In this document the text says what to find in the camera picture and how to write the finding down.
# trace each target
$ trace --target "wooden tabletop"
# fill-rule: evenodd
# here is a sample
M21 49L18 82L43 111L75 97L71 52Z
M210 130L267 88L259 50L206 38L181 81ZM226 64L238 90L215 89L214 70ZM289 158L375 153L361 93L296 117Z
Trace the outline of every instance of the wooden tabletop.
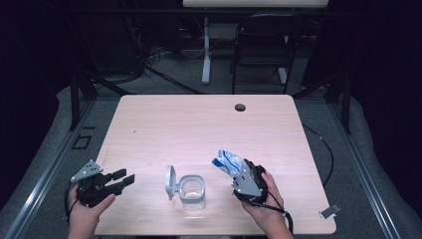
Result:
M246 110L237 112L236 104ZM97 163L104 173L126 168L135 183L102 216L98 235L259 235L262 230L232 194L233 179L211 163L226 149L273 174L296 234L330 234L332 218L295 103L290 96L125 96ZM167 165L177 181L205 180L206 205L184 210L165 191Z
M184 7L324 8L328 0L183 0Z

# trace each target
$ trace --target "human arm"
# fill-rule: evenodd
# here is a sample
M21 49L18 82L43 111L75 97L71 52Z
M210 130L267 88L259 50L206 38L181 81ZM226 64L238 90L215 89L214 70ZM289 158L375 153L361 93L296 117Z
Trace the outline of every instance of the human arm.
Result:
M69 195L69 205L73 205L70 214L70 229L68 239L89 239L94 236L100 215L115 201L115 195L111 194L93 208L89 208L77 199L77 186Z
M262 176L267 183L268 190L281 206L284 205L283 197L280 195L279 189L276 185L273 175L264 172ZM266 205L280 208L277 201L269 195ZM289 231L285 217L282 213L264 207L255 207L246 202L242 202L243 208L254 218L257 225L265 232L269 239L290 239L293 238L292 233Z

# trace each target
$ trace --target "black chair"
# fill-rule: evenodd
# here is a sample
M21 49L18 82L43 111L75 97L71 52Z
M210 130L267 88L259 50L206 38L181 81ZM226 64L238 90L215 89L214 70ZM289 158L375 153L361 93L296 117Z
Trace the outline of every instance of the black chair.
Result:
M299 40L305 32L305 18L292 15L256 14L243 19L237 28L236 46L230 72L235 94L237 67L287 70L283 94L287 92Z

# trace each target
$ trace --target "gray floor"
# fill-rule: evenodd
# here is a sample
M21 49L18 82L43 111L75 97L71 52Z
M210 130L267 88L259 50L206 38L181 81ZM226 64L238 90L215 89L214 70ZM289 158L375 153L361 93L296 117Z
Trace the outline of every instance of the gray floor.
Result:
M300 90L309 49L309 46L303 46L299 52L289 94ZM162 54L152 67L198 91L230 94L230 51L217 47L213 49L211 83L207 86L201 84L202 58ZM119 86L136 94L187 94L154 74L150 77L148 75L146 71L136 81ZM271 75L271 71L244 71L240 78L249 83L262 78L268 83L279 80L277 75ZM0 213L0 238L66 237L68 225L62 219L66 183L89 159L96 158L118 103L115 93L102 86L97 88L100 97L96 102L85 102L82 99L83 120L74 132L67 131L71 125L70 90L64 89L58 93L60 108L56 119L28 172ZM238 90L238 94L279 94L281 87L252 84L240 86ZM371 136L358 102L352 101L352 135L346 135L338 124L338 107L326 105L321 99L323 92L324 89L320 89L306 99L297 100L296 104L303 123L318 132L332 149L333 174L324 189L328 202L338 203L342 210L335 217L337 230L334 234L296 237L422 238L421 220L401 199L376 160ZM324 181L330 167L329 153L319 137L307 129L304 131L321 181ZM92 138L87 149L72 149L79 133Z

